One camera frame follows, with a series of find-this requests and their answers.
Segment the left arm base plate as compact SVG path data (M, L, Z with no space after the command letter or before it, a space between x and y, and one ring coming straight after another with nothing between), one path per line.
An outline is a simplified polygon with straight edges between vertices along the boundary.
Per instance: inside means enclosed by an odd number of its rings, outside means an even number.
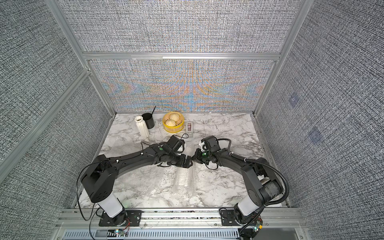
M99 227L138 227L142 218L141 210L124 210L122 213L111 218L103 212L99 221Z

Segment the clear bubble wrap sheet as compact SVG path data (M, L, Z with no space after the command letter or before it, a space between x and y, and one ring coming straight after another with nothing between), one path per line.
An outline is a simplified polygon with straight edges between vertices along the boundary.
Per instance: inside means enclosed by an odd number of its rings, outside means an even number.
M195 163L192 167L195 191L183 197L174 191L177 167L143 167L118 179L114 192L127 208L219 207L225 201L215 184L213 165Z

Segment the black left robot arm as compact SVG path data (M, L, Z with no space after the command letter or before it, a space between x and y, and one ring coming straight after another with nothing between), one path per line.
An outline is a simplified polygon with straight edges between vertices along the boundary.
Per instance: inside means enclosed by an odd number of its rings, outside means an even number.
M193 163L190 156L183 154L184 149L185 141L172 135L167 142L149 145L132 154L110 158L99 155L81 170L78 180L91 202L99 205L109 218L117 219L116 225L121 225L126 219L126 213L124 206L113 194L115 180L130 171L162 163L188 169Z

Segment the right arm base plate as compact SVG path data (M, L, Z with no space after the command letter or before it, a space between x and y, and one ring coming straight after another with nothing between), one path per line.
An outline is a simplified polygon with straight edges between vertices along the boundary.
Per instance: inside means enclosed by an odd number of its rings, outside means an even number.
M245 226L251 219L256 216L256 214L243 216L240 211L229 208L220 208L219 214L221 217L222 226L225 227Z

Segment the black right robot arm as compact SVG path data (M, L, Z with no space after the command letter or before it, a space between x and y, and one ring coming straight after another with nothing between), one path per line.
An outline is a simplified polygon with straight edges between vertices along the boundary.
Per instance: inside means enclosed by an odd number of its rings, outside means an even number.
M230 139L209 136L201 140L192 160L208 166L229 168L242 175L247 195L234 206L236 221L252 222L270 205L284 202L290 193L286 178L264 158L251 159L231 151Z

